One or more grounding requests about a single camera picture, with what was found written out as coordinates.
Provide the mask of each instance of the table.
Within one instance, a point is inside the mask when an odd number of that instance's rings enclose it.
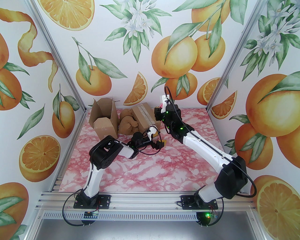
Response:
[[[89,125],[88,112],[71,159],[63,177],[60,192],[83,188],[89,173],[89,151],[99,142]],[[219,138],[205,108],[182,108],[182,120],[191,125],[207,141],[222,149]],[[215,170],[197,153],[173,139],[161,125],[166,146],[153,156],[139,153],[134,159],[118,156],[103,174],[100,192],[195,191],[215,181]],[[129,142],[131,136],[119,135]],[[146,153],[156,152],[150,146]]]

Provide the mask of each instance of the cardboard box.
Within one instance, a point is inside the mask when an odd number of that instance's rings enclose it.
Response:
[[[117,139],[118,123],[119,117],[113,99],[105,97],[98,101],[94,100],[89,124],[95,130],[100,140],[108,135]]]
[[[158,130],[161,129],[161,122],[155,120],[154,110],[148,103],[143,103],[132,108],[132,115],[139,125],[139,131],[143,133],[150,125],[155,125]]]

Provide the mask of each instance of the sliced orange illustration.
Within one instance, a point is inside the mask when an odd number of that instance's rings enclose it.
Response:
[[[94,16],[94,0],[38,0],[47,16],[72,31],[85,29]]]
[[[231,113],[234,104],[236,103],[237,93],[238,91],[235,91],[225,101],[211,108],[211,113],[215,118],[224,119]]]
[[[197,100],[200,104],[202,105],[208,104],[219,80],[220,80],[219,77],[215,77],[213,79],[208,80],[206,83],[204,83],[201,86],[197,94]]]
[[[273,239],[299,239],[300,196],[288,183],[273,180],[264,184],[257,196],[257,210]]]
[[[147,81],[145,77],[140,72],[138,72],[132,91],[125,99],[123,105],[131,106],[141,102],[146,97],[147,92],[148,92]]]
[[[52,136],[42,135],[29,140],[20,152],[19,167],[31,182],[39,182],[51,175],[60,156],[60,144]]]

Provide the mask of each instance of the metal floor panel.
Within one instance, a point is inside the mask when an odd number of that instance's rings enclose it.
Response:
[[[96,221],[72,227],[63,220],[44,219],[35,240],[256,240],[246,212],[224,212],[220,222],[201,227],[180,221]]]

